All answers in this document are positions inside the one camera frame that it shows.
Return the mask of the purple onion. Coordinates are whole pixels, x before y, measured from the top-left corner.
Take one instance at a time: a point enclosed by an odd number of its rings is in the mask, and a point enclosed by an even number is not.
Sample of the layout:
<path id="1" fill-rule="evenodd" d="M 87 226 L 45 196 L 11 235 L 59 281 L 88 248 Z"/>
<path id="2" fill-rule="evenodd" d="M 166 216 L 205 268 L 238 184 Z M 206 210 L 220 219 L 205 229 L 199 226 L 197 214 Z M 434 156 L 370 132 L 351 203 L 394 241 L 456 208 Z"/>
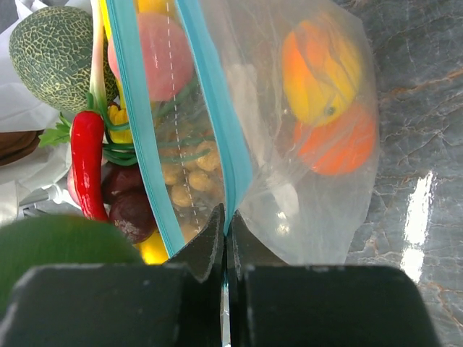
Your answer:
<path id="1" fill-rule="evenodd" d="M 67 175 L 67 191 L 69 192 L 69 196 L 71 197 L 72 201 L 76 204 L 76 206 L 79 207 L 80 201 L 75 189 L 75 181 L 72 168 L 70 168 Z"/>

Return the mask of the green lime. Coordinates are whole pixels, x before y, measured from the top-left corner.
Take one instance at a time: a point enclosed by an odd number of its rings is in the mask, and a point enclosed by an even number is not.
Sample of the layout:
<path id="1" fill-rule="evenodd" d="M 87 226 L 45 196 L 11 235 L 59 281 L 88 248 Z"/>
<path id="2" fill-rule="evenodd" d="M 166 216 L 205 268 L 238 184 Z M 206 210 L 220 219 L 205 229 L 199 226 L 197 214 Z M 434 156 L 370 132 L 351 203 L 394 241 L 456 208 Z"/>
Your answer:
<path id="1" fill-rule="evenodd" d="M 142 264 L 140 253 L 110 223 L 76 215 L 42 215 L 1 227 L 1 311 L 30 268 L 49 264 Z"/>

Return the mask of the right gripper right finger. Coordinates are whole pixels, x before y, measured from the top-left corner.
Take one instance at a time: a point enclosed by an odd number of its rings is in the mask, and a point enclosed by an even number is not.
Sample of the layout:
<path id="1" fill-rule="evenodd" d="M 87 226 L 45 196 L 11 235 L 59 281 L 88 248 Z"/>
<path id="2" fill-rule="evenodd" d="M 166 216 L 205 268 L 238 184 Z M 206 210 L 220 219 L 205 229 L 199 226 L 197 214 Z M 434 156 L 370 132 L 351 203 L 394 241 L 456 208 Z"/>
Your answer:
<path id="1" fill-rule="evenodd" d="M 379 265 L 291 266 L 235 215 L 226 238 L 233 346 L 438 346 L 413 281 Z"/>

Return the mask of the clear zip top bag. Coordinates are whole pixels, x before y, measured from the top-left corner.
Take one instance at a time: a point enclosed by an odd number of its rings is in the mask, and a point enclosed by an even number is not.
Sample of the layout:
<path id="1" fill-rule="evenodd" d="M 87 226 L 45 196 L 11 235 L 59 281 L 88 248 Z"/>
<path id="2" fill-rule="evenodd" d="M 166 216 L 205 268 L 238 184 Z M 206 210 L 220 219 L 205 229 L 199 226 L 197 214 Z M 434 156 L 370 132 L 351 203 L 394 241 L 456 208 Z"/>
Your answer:
<path id="1" fill-rule="evenodd" d="M 285 37 L 300 22 L 335 24 L 362 57 L 363 77 L 352 104 L 375 112 L 378 131 L 372 54 L 361 20 L 332 1 L 174 4 L 172 19 L 188 39 L 199 88 L 155 125 L 137 24 L 140 12 L 135 1 L 106 3 L 108 60 L 122 85 L 145 191 L 168 255 L 174 257 L 190 241 L 184 240 L 169 198 L 159 150 L 213 140 L 224 188 L 224 202 L 217 205 L 224 209 L 224 243 L 233 217 L 240 215 L 286 264 L 344 262 L 368 212 L 378 133 L 372 154 L 355 171 L 326 176 L 310 169 L 297 157 L 300 146 L 293 134 L 299 120 L 284 93 L 281 57 Z"/>

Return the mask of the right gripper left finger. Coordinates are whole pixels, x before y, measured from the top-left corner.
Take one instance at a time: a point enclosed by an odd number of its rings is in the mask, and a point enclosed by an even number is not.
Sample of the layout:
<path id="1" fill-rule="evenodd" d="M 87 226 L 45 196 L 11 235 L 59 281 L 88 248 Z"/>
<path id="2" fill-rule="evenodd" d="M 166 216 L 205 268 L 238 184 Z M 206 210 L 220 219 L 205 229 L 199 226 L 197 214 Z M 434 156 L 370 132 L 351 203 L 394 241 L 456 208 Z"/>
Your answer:
<path id="1" fill-rule="evenodd" d="M 163 265 L 30 268 L 1 311 L 3 346 L 220 346 L 224 209 Z"/>

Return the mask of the yellow orange mango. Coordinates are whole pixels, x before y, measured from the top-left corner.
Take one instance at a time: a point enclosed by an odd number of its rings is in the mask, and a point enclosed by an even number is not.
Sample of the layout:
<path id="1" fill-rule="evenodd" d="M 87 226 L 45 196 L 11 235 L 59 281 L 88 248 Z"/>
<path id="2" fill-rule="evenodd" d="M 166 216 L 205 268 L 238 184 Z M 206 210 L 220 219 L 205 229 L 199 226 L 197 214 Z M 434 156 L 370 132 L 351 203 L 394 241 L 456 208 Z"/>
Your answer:
<path id="1" fill-rule="evenodd" d="M 361 54 L 331 22 L 300 22 L 284 39 L 281 62 L 286 99 L 304 124 L 337 120 L 359 92 Z"/>

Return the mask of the orange fruit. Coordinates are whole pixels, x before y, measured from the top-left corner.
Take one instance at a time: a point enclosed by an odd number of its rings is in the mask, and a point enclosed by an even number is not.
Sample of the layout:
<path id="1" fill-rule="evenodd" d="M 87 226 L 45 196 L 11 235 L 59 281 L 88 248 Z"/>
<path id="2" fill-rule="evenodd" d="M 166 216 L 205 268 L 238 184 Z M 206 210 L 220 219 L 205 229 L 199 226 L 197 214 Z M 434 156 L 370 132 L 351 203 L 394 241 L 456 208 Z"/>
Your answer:
<path id="1" fill-rule="evenodd" d="M 297 157 L 314 172 L 326 176 L 350 174 L 370 157 L 377 140 L 376 115 L 361 103 L 353 103 L 337 120 L 312 127 L 297 122 L 293 140 L 300 146 Z"/>

